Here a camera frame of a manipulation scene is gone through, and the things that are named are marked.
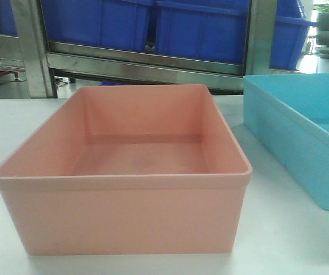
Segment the white table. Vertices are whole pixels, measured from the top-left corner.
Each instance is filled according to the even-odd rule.
[[[243,125],[242,96],[215,98],[253,165],[232,253],[30,257],[0,196],[0,275],[329,275],[329,211],[318,208]],[[63,102],[0,100],[0,161]]]

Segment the metal shelf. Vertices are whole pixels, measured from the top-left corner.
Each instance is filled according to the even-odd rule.
[[[283,73],[269,68],[277,0],[253,0],[245,64],[127,52],[47,40],[39,0],[11,0],[19,37],[0,35],[1,68],[25,70],[31,97],[56,97],[54,74],[130,83],[202,83],[242,93],[243,74]]]

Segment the box rim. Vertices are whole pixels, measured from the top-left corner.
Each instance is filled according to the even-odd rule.
[[[227,134],[230,136],[232,143],[236,147],[237,154],[239,154],[239,157],[242,159],[243,163],[245,164],[245,170],[243,172],[238,172],[238,173],[187,173],[187,174],[113,174],[113,175],[61,175],[61,176],[0,176],[0,180],[61,180],[61,179],[136,179],[136,178],[188,178],[188,177],[193,177],[193,178],[217,178],[217,177],[222,177],[222,178],[231,178],[231,177],[242,177],[242,178],[248,178],[247,183],[249,182],[249,178],[252,174],[252,166],[245,155],[244,151],[242,150],[241,146],[239,145],[237,139],[235,138],[231,128],[229,127],[228,123],[226,122],[224,116],[220,112],[216,102],[214,101],[214,98],[211,96],[208,87],[204,84],[165,84],[165,85],[156,85],[160,87],[172,87],[172,86],[186,86],[186,87],[202,87],[206,89],[207,93],[206,96],[210,98],[212,105],[215,107],[215,110],[217,114],[219,115],[223,125],[225,126],[225,129],[227,130]],[[139,87],[148,87],[150,85],[139,85]],[[121,89],[122,87],[100,87],[100,89]],[[86,90],[87,87],[81,87],[79,88],[69,99],[67,99],[57,110],[55,110],[46,120],[41,123],[26,139],[16,147],[6,158],[4,158],[3,161],[0,162],[0,168],[7,163],[10,158],[21,148],[25,145],[25,143],[30,140],[31,137],[33,137],[53,116],[56,115],[57,112],[60,111],[71,99],[74,97],[77,97],[78,95],[84,93],[84,90]]]
[[[308,130],[310,134],[314,137],[318,138],[320,141],[329,145],[329,132],[310,120],[308,117],[304,116],[302,113],[297,110],[291,108],[289,105],[284,103],[282,100],[278,99],[276,96],[271,95],[265,89],[262,88],[262,85],[256,84],[252,82],[252,78],[259,78],[260,76],[245,76],[244,84],[247,84],[258,88],[257,91],[253,91],[259,94],[264,100],[266,100],[269,104],[276,107],[276,109],[282,114],[286,115],[288,118],[296,122],[305,130]],[[244,89],[244,96],[247,96],[247,88]]]

